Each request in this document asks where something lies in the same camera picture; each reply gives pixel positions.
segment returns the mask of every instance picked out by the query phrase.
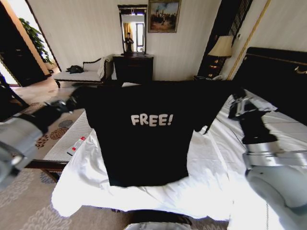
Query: mirror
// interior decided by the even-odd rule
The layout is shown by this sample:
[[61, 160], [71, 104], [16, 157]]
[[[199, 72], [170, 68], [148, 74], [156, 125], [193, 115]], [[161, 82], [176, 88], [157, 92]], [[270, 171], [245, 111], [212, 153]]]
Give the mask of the mirror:
[[147, 5], [118, 5], [124, 54], [146, 54]]

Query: white cushion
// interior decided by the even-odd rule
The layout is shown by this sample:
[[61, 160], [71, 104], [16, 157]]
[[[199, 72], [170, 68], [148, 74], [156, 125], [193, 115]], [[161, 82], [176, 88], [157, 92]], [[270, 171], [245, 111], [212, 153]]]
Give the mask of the white cushion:
[[102, 59], [94, 63], [84, 63], [83, 70], [84, 71], [98, 71], [100, 68]]
[[83, 73], [60, 72], [53, 75], [56, 80], [76, 80], [76, 81], [100, 81], [97, 71], [87, 71]]
[[100, 68], [97, 71], [97, 74], [100, 76], [100, 78], [102, 78], [105, 75], [105, 61], [113, 61], [113, 54], [102, 57], [101, 58], [101, 62], [100, 62]]

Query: picture frame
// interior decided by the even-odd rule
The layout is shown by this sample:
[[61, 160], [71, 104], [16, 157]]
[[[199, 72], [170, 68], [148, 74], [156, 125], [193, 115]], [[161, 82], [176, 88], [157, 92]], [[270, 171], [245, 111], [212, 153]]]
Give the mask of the picture frame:
[[148, 32], [176, 33], [181, 0], [149, 0]]

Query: patterned rug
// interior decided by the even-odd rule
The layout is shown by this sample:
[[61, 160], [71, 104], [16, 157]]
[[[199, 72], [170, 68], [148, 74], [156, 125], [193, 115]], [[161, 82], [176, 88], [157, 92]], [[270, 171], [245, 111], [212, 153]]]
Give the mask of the patterned rug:
[[[46, 81], [15, 88], [29, 105], [24, 112], [32, 113], [44, 102], [65, 99], [75, 88], [71, 83], [61, 83], [61, 89], [51, 78]], [[42, 159], [54, 144], [78, 119], [83, 110], [64, 114], [49, 127], [48, 133], [36, 142], [37, 159]], [[123, 230], [133, 217], [131, 212], [113, 212], [109, 208], [82, 207], [69, 218], [59, 216], [51, 205], [55, 183], [42, 171], [24, 169], [5, 190], [0, 192], [1, 230]], [[228, 222], [210, 218], [192, 219], [193, 229], [225, 230]]]

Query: curtain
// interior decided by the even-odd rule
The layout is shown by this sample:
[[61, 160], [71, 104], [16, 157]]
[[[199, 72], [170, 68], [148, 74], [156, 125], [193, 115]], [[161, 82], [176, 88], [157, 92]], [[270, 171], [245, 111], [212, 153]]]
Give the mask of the curtain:
[[128, 33], [130, 33], [130, 38], [133, 40], [131, 23], [123, 23], [123, 26], [124, 26], [125, 38], [128, 37]]

